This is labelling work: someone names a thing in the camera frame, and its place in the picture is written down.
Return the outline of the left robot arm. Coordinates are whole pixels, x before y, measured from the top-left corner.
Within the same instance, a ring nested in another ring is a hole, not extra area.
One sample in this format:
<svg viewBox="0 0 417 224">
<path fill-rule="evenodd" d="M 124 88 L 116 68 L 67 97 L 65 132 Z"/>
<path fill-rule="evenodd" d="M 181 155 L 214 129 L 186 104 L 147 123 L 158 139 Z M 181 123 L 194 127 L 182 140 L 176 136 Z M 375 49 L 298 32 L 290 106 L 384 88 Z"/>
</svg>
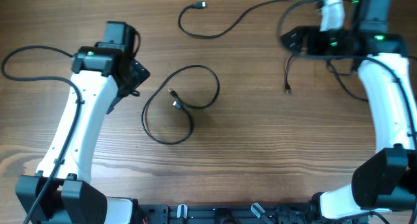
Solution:
<svg viewBox="0 0 417 224">
<path fill-rule="evenodd" d="M 106 23 L 104 38 L 72 56 L 70 93 L 55 137 L 33 176 L 23 175 L 16 195 L 32 223 L 135 223 L 131 198 L 107 197 L 91 184 L 94 148 L 105 115 L 149 72 L 134 59 L 140 35 L 120 21 Z"/>
</svg>

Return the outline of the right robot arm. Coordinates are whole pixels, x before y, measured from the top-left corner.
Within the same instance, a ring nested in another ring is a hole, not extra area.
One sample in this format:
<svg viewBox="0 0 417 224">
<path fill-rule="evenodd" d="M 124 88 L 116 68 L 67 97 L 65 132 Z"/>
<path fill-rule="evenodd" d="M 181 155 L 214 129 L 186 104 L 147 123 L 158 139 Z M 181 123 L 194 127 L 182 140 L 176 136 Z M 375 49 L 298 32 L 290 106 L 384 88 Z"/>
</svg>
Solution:
<svg viewBox="0 0 417 224">
<path fill-rule="evenodd" d="M 410 87 L 405 41 L 388 32 L 391 0 L 354 0 L 344 27 L 344 0 L 316 3 L 318 26 L 299 26 L 280 35 L 294 56 L 333 61 L 350 59 L 367 94 L 375 126 L 375 154 L 355 170 L 351 183 L 319 195 L 323 219 L 361 214 L 416 211 L 416 102 Z"/>
</svg>

